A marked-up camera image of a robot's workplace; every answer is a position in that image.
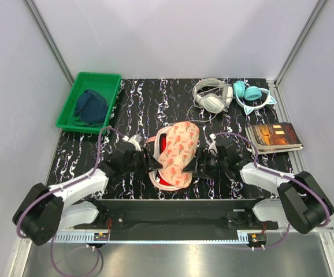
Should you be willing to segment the red bra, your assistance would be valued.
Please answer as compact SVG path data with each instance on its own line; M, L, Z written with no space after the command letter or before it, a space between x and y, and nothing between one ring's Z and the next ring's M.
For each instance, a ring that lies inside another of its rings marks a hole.
M161 155L163 153L163 151L166 148L166 134L162 134L159 137L159 154ZM165 186L171 186L171 184L169 184L168 182L166 182L164 180L164 178L162 177L162 174L159 173L159 177L160 177L160 184L165 185Z

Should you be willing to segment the pink mesh laundry bag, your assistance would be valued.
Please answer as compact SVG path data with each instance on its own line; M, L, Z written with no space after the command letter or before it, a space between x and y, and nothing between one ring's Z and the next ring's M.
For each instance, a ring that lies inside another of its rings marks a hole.
M159 137L166 134L166 148L159 154ZM199 128L192 122L178 122L160 129L150 137L145 145L154 147L154 158L163 168L149 173L151 183L159 190L174 192L189 187L192 173L184 173L183 168L193 160L199 141ZM160 184L159 173L171 186Z

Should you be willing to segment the navy blue bra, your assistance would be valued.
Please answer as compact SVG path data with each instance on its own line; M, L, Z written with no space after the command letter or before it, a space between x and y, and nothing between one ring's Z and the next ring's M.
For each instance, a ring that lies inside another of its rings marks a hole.
M78 98L73 116L76 126L101 126L107 116L109 106L97 91L86 89Z

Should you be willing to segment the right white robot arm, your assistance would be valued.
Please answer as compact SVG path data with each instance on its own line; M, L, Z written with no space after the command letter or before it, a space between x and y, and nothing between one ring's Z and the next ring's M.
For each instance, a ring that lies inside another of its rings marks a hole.
M245 224L257 229L265 222L287 223L301 234L327 225L334 207L315 178L307 171L284 173L239 156L232 143L198 148L183 171L198 178L226 173L246 185L262 188L276 199L258 199L244 214Z

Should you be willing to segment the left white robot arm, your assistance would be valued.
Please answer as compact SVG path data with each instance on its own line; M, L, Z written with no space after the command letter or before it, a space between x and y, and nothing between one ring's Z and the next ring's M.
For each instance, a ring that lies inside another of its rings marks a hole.
M13 215L16 233L40 246L51 240L60 229L66 228L65 217L71 206L82 208L77 202L103 190L108 182L128 173L145 175L162 168L148 148L138 149L131 143L116 148L108 158L96 160L90 171L56 185L35 184L26 194Z

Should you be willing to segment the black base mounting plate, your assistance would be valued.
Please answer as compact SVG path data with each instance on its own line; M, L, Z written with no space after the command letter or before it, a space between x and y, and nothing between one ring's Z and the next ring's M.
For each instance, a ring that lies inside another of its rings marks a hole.
M278 224L257 219L252 207L259 200L100 200L103 211L94 223L82 223L75 229L113 230L133 226L211 225L229 230L275 230Z

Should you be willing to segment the white over-ear headphones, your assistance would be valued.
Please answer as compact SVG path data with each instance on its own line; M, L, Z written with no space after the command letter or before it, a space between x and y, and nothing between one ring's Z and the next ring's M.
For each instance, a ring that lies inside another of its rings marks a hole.
M193 103L209 113L219 114L227 111L233 99L233 88L216 78L198 81L193 90Z

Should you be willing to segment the dark hardcover book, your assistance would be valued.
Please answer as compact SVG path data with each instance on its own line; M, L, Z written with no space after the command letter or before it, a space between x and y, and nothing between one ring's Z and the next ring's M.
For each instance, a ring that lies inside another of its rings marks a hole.
M297 151L303 148L291 123L250 125L245 131L259 154Z

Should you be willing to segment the green plastic bin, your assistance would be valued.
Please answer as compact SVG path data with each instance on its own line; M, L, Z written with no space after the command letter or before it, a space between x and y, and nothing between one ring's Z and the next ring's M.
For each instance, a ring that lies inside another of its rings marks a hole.
M110 121L110 115L120 89L120 82L121 76L119 74L80 72L61 110L56 126L67 132L99 133L101 128L108 125ZM77 98L86 89L97 91L97 93L103 96L107 101L109 109L106 119L101 126L76 126L73 124L73 121L76 119L73 113Z

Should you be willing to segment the teal cat-ear headphones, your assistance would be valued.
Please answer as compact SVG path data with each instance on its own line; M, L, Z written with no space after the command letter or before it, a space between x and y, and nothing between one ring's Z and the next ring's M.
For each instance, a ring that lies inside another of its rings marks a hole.
M277 102L275 98L270 94L269 89L258 88L256 86L246 86L246 83L242 80L236 81L233 86L233 94L237 104L244 110L246 115L250 115L253 111L264 108L266 105L275 105ZM266 95L265 101L259 106L248 106L244 103L246 101L255 101Z

